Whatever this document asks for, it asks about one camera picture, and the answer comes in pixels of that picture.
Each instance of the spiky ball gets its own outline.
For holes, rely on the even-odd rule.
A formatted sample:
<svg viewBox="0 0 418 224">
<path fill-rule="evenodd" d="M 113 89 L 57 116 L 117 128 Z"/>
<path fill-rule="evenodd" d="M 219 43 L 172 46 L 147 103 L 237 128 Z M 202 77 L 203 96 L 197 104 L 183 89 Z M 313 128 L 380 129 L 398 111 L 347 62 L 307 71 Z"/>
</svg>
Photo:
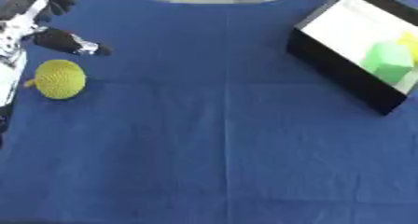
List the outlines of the spiky ball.
<svg viewBox="0 0 418 224">
<path fill-rule="evenodd" d="M 84 89 L 86 75 L 76 63 L 50 60 L 36 69 L 35 85 L 46 97 L 63 100 L 77 95 Z"/>
</svg>

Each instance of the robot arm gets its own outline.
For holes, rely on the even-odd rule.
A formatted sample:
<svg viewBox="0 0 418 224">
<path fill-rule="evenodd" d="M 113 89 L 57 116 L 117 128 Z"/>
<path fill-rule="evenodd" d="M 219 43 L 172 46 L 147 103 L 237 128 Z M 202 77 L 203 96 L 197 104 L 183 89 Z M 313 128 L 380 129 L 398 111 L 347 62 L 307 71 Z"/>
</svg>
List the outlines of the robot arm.
<svg viewBox="0 0 418 224">
<path fill-rule="evenodd" d="M 110 55 L 110 49 L 100 43 L 38 25 L 50 21 L 52 15 L 68 12 L 75 3 L 75 0 L 7 0 L 0 7 L 0 133 L 7 127 L 1 120 L 10 115 L 27 63 L 22 40 L 32 38 L 38 46 L 75 55 Z"/>
</svg>

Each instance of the table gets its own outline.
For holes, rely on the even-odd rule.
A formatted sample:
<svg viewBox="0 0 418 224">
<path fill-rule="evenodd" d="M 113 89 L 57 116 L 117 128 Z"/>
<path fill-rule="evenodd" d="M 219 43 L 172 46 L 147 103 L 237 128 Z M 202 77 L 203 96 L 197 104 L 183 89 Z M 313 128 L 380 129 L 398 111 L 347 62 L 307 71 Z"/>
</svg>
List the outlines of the table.
<svg viewBox="0 0 418 224">
<path fill-rule="evenodd" d="M 0 219 L 416 223 L 416 94 L 381 117 L 285 51 L 323 2 L 81 1 L 53 25 L 115 54 L 29 49 L 23 80 L 70 59 L 88 85 L 60 102 L 19 91 Z"/>
</svg>

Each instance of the green cube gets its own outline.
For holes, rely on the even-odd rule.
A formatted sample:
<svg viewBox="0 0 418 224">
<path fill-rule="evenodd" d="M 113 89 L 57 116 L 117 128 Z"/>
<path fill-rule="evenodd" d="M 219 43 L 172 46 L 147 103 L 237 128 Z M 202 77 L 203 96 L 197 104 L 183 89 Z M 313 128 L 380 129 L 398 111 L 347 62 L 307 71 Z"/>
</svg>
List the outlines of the green cube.
<svg viewBox="0 0 418 224">
<path fill-rule="evenodd" d="M 384 82 L 395 85 L 412 70 L 413 58 L 407 46 L 379 42 L 360 65 Z"/>
</svg>

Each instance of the yellow object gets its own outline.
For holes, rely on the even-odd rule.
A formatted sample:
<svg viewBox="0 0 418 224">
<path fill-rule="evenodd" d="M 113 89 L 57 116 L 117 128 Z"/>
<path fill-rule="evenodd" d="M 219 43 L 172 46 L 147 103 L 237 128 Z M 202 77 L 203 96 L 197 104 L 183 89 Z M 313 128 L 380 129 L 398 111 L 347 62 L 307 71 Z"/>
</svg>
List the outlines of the yellow object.
<svg viewBox="0 0 418 224">
<path fill-rule="evenodd" d="M 404 33 L 397 43 L 407 46 L 412 55 L 413 62 L 415 65 L 418 65 L 418 37 L 411 33 Z"/>
<path fill-rule="evenodd" d="M 76 64 L 66 60 L 50 60 L 41 64 L 35 78 L 28 80 L 25 87 L 36 85 L 46 97 L 63 100 L 77 95 L 86 85 L 86 75 Z"/>
</svg>

